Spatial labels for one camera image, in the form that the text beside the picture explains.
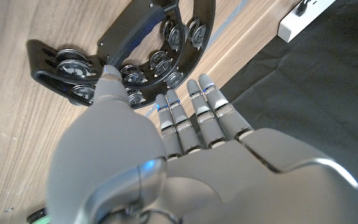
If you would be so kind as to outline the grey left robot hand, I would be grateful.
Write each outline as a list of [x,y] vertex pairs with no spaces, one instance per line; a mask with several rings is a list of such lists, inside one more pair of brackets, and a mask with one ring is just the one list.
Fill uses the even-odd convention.
[[104,66],[51,161],[53,223],[358,223],[358,183],[334,159],[253,129],[209,76],[187,85],[201,134],[173,90],[157,97],[157,129]]

